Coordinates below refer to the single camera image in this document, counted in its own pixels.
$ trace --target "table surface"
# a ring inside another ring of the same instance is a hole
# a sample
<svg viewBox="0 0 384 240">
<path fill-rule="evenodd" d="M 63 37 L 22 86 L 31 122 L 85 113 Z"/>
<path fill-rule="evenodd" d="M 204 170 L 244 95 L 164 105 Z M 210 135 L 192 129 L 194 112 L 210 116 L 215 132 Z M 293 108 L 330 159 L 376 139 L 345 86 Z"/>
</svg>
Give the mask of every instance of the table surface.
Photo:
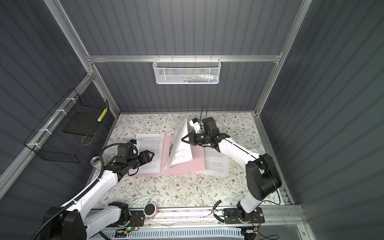
<svg viewBox="0 0 384 240">
<path fill-rule="evenodd" d="M 175 133 L 180 122 L 188 116 L 200 117 L 196 113 L 182 114 L 121 114 L 114 126 L 108 144 L 135 138 L 137 133 Z M 256 148 L 265 153 L 251 113 L 208 113 L 213 117 L 220 132 L 246 148 Z M 109 161 L 117 152 L 115 147 L 107 149 L 103 158 Z M 93 178 L 99 174 L 96 170 Z M 167 177 L 124 176 L 108 190 L 94 206 L 104 208 L 110 202 L 124 202 L 130 208 L 143 208 L 148 202 L 157 202 L 159 207 L 206 207 L 219 199 L 221 206 L 233 206 L 248 192 L 245 170 L 230 159 L 230 176 L 216 177 L 198 173 L 178 174 Z M 265 200 L 278 202 L 277 193 Z"/>
</svg>

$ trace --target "gray corrugated panel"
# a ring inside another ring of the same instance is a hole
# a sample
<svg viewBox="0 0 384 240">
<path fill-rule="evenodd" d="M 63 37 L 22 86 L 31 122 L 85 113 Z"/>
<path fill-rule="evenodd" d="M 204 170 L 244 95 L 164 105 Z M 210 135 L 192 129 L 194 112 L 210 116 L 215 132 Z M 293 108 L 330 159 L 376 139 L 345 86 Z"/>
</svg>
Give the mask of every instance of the gray corrugated panel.
<svg viewBox="0 0 384 240">
<path fill-rule="evenodd" d="M 0 35 L 3 172 L 28 135 L 86 72 L 41 1 L 0 1 Z"/>
<path fill-rule="evenodd" d="M 157 84 L 151 63 L 96 63 L 122 112 L 252 110 L 273 63 L 222 63 L 218 84 Z"/>
<path fill-rule="evenodd" d="M 65 0 L 91 55 L 273 55 L 300 0 Z"/>
<path fill-rule="evenodd" d="M 94 84 L 83 95 L 100 97 Z M 89 146 L 87 159 L 98 155 L 113 121 L 112 113 L 107 112 Z M 2 239 L 14 239 L 20 233 L 20 239 L 30 239 L 50 207 L 61 206 L 83 189 L 92 170 L 89 160 L 75 164 L 44 161 L 35 156 L 0 201 Z"/>
<path fill-rule="evenodd" d="M 382 236 L 382 9 L 315 1 L 261 114 L 317 239 Z"/>
</svg>

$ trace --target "yellow connector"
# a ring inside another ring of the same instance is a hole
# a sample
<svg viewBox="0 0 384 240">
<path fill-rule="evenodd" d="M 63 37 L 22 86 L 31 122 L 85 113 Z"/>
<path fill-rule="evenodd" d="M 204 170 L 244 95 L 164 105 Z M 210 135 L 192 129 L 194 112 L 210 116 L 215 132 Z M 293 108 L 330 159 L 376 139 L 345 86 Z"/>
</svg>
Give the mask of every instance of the yellow connector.
<svg viewBox="0 0 384 240">
<path fill-rule="evenodd" d="M 97 119 L 98 122 L 101 122 L 101 120 L 103 119 L 103 117 L 105 116 L 105 114 L 107 113 L 107 110 L 108 108 L 105 108 L 104 111 L 101 113 L 101 115 L 99 116 L 99 118 Z"/>
</svg>

